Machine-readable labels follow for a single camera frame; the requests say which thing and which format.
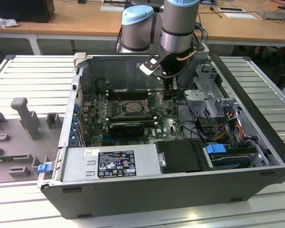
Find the warning label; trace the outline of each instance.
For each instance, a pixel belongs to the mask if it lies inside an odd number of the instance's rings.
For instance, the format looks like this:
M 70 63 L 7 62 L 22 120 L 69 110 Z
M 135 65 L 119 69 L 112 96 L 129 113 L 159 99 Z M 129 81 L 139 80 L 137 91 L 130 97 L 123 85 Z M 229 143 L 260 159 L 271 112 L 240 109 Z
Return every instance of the warning label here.
M 98 154 L 98 177 L 136 176 L 134 151 L 100 152 Z

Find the slotted metal surface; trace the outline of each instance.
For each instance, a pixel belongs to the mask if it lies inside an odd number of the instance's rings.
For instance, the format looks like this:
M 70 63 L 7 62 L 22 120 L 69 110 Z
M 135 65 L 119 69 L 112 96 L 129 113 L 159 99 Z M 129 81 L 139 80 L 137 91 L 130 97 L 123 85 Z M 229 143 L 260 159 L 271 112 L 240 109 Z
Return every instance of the slotted metal surface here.
M 26 97 L 38 117 L 54 112 L 64 117 L 76 74 L 73 56 L 16 56 L 0 67 L 0 112 L 6 119 L 19 118 L 10 107 L 15 97 Z
M 221 59 L 285 143 L 285 95 L 252 61 L 242 57 Z M 227 85 L 222 86 L 233 97 Z
M 36 183 L 0 187 L 0 228 L 45 224 L 68 228 L 285 228 L 285 182 L 270 185 L 245 202 L 76 220 L 62 218 Z

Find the white table leg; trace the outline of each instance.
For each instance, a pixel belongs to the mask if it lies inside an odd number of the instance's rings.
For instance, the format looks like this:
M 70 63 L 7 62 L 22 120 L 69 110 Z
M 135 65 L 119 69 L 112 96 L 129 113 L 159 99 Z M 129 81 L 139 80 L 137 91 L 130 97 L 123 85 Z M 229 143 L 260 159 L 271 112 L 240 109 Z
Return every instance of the white table leg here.
M 39 48 L 38 45 L 38 38 L 36 34 L 29 34 L 28 40 L 30 43 L 30 46 L 32 47 L 34 55 L 43 55 L 42 51 Z

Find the paper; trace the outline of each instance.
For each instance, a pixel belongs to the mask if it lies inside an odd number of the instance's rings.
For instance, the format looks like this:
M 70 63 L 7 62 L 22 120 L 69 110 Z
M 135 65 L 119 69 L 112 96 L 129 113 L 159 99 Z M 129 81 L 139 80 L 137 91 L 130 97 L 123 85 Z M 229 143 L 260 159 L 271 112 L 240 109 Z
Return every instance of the paper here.
M 229 18 L 244 18 L 244 19 L 256 19 L 251 14 L 244 13 L 224 13 Z
M 101 11 L 120 11 L 122 12 L 124 10 L 124 7 L 119 6 L 101 6 Z
M 13 27 L 13 26 L 18 26 L 18 25 L 19 24 L 14 19 L 3 19 L 3 18 L 0 18 L 0 27 L 2 27 L 4 29 L 6 27 Z

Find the blue drive latch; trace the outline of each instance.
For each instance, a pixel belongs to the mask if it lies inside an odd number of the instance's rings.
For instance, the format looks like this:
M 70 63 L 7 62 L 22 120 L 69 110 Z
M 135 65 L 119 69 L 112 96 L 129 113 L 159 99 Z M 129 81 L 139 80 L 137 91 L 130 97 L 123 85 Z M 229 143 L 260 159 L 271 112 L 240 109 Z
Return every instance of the blue drive latch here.
M 227 153 L 223 144 L 209 144 L 206 146 L 208 154 L 211 153 Z

